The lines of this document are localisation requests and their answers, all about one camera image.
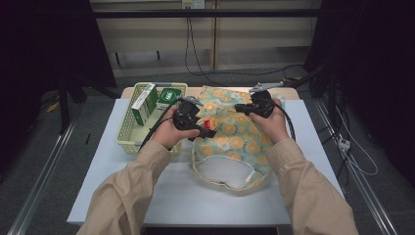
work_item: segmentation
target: hand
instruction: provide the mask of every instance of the hand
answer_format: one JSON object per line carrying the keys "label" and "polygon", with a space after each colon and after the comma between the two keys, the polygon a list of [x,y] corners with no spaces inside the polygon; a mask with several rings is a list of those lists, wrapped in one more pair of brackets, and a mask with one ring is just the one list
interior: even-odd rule
{"label": "hand", "polygon": [[[275,99],[274,102],[281,106],[281,101]],[[287,132],[285,116],[278,108],[274,108],[269,118],[264,118],[254,113],[250,113],[253,122],[259,124],[262,131],[276,144],[282,139],[290,138]]]}
{"label": "hand", "polygon": [[156,132],[153,135],[152,140],[159,142],[166,149],[172,148],[176,145],[180,140],[185,138],[193,138],[199,135],[200,131],[198,129],[191,129],[191,130],[178,130],[173,124],[173,114],[177,108],[172,107],[170,108],[167,113],[165,114],[164,118],[161,120],[169,118],[168,120],[164,121]]}

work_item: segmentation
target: wire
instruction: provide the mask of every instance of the wire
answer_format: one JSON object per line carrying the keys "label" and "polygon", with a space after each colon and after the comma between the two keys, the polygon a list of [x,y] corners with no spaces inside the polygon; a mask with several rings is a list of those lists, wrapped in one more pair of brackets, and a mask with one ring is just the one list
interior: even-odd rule
{"label": "wire", "polygon": [[337,136],[337,133],[336,133],[336,131],[335,132],[333,132],[333,134],[332,135],[330,135],[327,139],[325,139],[324,141],[322,141],[321,142],[321,145],[324,145],[324,144],[326,144],[330,139],[332,139],[333,137],[336,137]]}
{"label": "wire", "polygon": [[366,156],[369,158],[369,160],[372,162],[373,166],[375,167],[375,172],[373,173],[369,173],[363,169],[361,169],[357,163],[353,160],[350,159],[350,157],[348,156],[348,153],[345,152],[345,150],[342,150],[342,152],[345,154],[345,157],[350,161],[350,163],[356,167],[360,172],[367,174],[367,175],[376,175],[378,173],[378,166],[376,165],[375,161],[373,161],[373,159],[370,157],[370,155],[363,149],[363,147],[360,146],[360,144],[354,139],[354,137],[351,135],[350,131],[348,130],[348,128],[346,127],[346,122],[343,119],[342,114],[340,113],[339,109],[336,107],[337,112],[339,113],[340,118],[342,119],[343,124],[345,125],[346,131],[349,134],[350,138],[354,141],[354,143],[356,143],[356,145],[363,151],[363,153],[366,154]]}
{"label": "wire", "polygon": [[[193,51],[194,51],[196,61],[198,63],[198,67],[199,67],[199,70],[201,71],[201,73],[196,73],[194,71],[190,71],[189,66],[187,64],[187,55],[188,55],[188,50],[189,50],[189,37],[192,39]],[[235,72],[235,71],[208,71],[208,72],[205,72],[205,71],[202,70],[201,64],[199,63],[198,55],[196,53],[195,39],[194,39],[194,36],[193,36],[192,20],[191,20],[191,18],[188,18],[187,19],[187,41],[186,41],[185,66],[186,66],[186,70],[190,74],[203,75],[208,81],[210,81],[212,83],[216,83],[216,84],[219,84],[221,86],[226,86],[226,85],[223,85],[223,84],[220,84],[218,82],[210,80],[207,77],[207,74],[267,75],[267,74],[272,74],[272,73],[282,71],[284,73],[284,76],[286,76],[286,74],[285,74],[286,69],[293,68],[293,67],[302,67],[303,65],[289,65],[289,66],[285,66],[282,69],[278,69],[278,70],[266,71],[266,72],[254,72],[254,73],[251,73],[251,72]]]}
{"label": "wire", "polygon": [[287,79],[287,74],[285,73],[285,70],[283,70],[283,75],[284,75],[284,78]]}
{"label": "wire", "polygon": [[[338,150],[339,155],[342,156],[342,153],[340,152],[340,148],[337,148],[337,150]],[[348,185],[348,169],[347,169],[347,166],[346,166],[347,160],[348,160],[348,158],[342,158],[342,165],[340,166],[340,168],[338,170],[338,173],[336,174],[336,178],[339,180],[340,175],[342,173],[342,170],[343,170],[343,168],[345,168],[345,170],[346,170],[345,188],[347,188],[347,185]]]}
{"label": "wire", "polygon": [[197,63],[198,63],[199,70],[201,71],[202,75],[203,75],[203,76],[204,76],[204,77],[205,77],[208,81],[210,81],[211,83],[214,83],[214,84],[219,85],[219,86],[225,86],[225,87],[227,87],[227,85],[224,85],[224,84],[222,84],[222,83],[220,83],[220,82],[212,81],[210,78],[208,78],[208,77],[207,77],[207,75],[206,75],[206,74],[204,73],[204,71],[202,70],[201,64],[199,63],[198,54],[196,53],[195,39],[193,38],[193,27],[192,27],[192,20],[191,20],[190,18],[187,18],[187,42],[186,42],[186,56],[185,56],[185,64],[186,64],[186,69],[187,69],[187,71],[188,71],[189,73],[192,73],[192,72],[189,70],[188,66],[187,66],[187,51],[188,51],[188,48],[189,48],[189,27],[190,27],[190,35],[191,35],[191,37],[192,37],[193,51],[194,51],[194,54],[195,54],[195,57],[196,57],[196,61],[197,61]]}
{"label": "wire", "polygon": [[171,119],[172,117],[163,119],[165,114],[167,113],[167,111],[177,102],[179,101],[179,99],[176,99],[173,103],[171,103],[170,105],[167,106],[167,108],[164,110],[164,112],[162,112],[161,116],[159,117],[159,119],[156,121],[156,124],[153,126],[153,128],[149,131],[149,133],[146,135],[146,138],[144,138],[143,142],[141,143],[140,149],[138,149],[138,152],[140,152],[140,150],[143,148],[143,146],[150,140],[150,138],[153,136],[153,134],[156,132],[157,128],[159,128],[159,126],[165,122],[168,119]]}
{"label": "wire", "polygon": [[321,128],[321,129],[317,130],[316,132],[317,132],[317,134],[320,134],[324,130],[326,130],[328,128],[333,128],[333,127],[334,127],[333,125],[329,124],[329,125],[326,125],[325,127]]}
{"label": "wire", "polygon": [[275,104],[275,102],[273,102],[273,101],[263,99],[263,98],[253,98],[253,100],[266,101],[269,104],[273,105],[274,107],[277,107],[284,114],[284,116],[286,117],[288,126],[290,128],[290,132],[291,132],[291,138],[296,140],[296,133],[294,132],[294,127],[293,127],[293,123],[291,122],[290,116],[287,114],[287,112],[281,106]]}

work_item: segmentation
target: green box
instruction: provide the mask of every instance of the green box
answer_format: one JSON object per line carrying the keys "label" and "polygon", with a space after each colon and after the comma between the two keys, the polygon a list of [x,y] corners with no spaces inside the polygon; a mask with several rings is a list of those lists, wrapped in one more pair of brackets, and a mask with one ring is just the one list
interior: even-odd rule
{"label": "green box", "polygon": [[149,83],[134,104],[131,106],[132,114],[139,125],[145,125],[153,110],[156,108],[157,100],[156,85]]}
{"label": "green box", "polygon": [[157,109],[162,114],[169,105],[171,105],[177,98],[181,96],[181,90],[166,87],[162,90],[159,99],[157,100]]}

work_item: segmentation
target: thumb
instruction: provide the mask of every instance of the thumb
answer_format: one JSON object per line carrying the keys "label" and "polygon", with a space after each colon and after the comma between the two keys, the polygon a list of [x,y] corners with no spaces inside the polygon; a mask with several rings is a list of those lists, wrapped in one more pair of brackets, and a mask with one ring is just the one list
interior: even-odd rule
{"label": "thumb", "polygon": [[190,130],[182,130],[182,131],[180,131],[180,133],[181,133],[180,135],[181,135],[182,139],[184,139],[184,138],[196,137],[201,133],[201,131],[198,130],[198,129],[190,129]]}

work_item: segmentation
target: beige sleeve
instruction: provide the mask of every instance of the beige sleeve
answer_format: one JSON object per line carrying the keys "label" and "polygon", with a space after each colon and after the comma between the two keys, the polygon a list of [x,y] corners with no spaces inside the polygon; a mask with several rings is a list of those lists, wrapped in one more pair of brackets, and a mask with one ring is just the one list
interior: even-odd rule
{"label": "beige sleeve", "polygon": [[358,234],[351,207],[293,139],[278,142],[267,158],[277,174],[294,234]]}
{"label": "beige sleeve", "polygon": [[154,185],[170,157],[158,142],[147,142],[136,161],[110,175],[94,192],[77,234],[139,234]]}

